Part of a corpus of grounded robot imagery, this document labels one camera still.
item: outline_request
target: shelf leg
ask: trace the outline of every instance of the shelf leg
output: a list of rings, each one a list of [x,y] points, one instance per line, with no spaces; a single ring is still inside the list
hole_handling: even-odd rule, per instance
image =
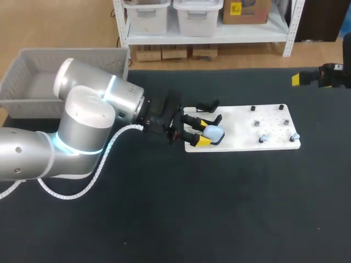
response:
[[[291,51],[294,46],[296,33],[297,33],[298,25],[300,23],[301,14],[302,14],[304,5],[305,5],[305,0],[296,0],[295,8],[292,8],[291,22],[290,22],[289,32],[287,36],[287,41],[285,43],[283,56],[291,55]]]
[[[124,19],[124,7],[122,6],[121,0],[114,0],[114,8],[116,14],[118,34],[120,35],[120,42],[122,48],[129,48],[127,37],[130,24]]]

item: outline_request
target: gray plastic basket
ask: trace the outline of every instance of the gray plastic basket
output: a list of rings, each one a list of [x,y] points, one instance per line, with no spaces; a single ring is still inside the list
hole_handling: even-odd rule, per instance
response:
[[[56,73],[68,58],[127,79],[129,49],[23,49],[0,83],[0,107],[11,118],[61,118],[64,102],[53,92]]]

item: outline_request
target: white storage box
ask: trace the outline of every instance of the white storage box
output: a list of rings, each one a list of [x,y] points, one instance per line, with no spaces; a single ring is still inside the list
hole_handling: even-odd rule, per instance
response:
[[[164,35],[167,33],[167,8],[171,0],[123,0],[136,35]]]
[[[65,103],[54,94],[54,81],[68,58],[128,76],[128,48],[23,49],[0,82],[0,107],[11,118],[61,118]]]
[[[218,11],[223,0],[174,0],[180,34],[185,37],[212,37],[217,28]]]

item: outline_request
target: white plastic bin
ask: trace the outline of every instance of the white plastic bin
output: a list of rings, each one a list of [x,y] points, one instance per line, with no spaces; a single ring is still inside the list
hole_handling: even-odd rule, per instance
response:
[[[136,35],[164,35],[167,33],[167,8],[171,0],[123,0]]]
[[[218,11],[223,0],[174,0],[180,34],[186,37],[212,37],[217,28]]]

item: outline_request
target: white cable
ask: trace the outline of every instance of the white cable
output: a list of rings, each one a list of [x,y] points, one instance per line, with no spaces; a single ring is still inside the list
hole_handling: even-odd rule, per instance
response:
[[[72,196],[64,196],[64,195],[60,195],[59,193],[56,193],[54,192],[53,190],[51,190],[44,182],[42,179],[38,179],[38,182],[39,184],[42,186],[42,188],[47,191],[50,195],[58,198],[58,199],[62,199],[62,200],[74,200],[74,199],[77,199],[81,196],[83,196],[84,194],[86,194],[94,185],[94,183],[96,182],[97,178],[99,177],[103,167],[104,167],[104,164],[105,164],[105,161],[107,159],[107,156],[109,155],[109,152],[114,144],[114,142],[117,140],[118,136],[120,136],[123,132],[125,132],[126,130],[130,130],[130,129],[136,129],[136,130],[143,130],[144,127],[141,126],[141,125],[136,125],[136,124],[131,124],[131,125],[127,125],[127,126],[124,126],[123,128],[121,128],[118,132],[115,133],[115,135],[112,137],[112,139],[110,140],[109,144],[107,145],[107,148],[104,152],[104,155],[103,155],[103,158],[98,166],[98,169],[97,171],[95,172],[92,180],[90,181],[90,183],[87,185],[86,188],[84,188],[81,192],[75,194],[75,195],[72,195]]]
[[[0,193],[0,200],[2,198],[5,198],[9,194],[11,194],[22,182],[25,182],[26,180],[17,180],[15,183],[13,183],[7,190],[4,192]]]

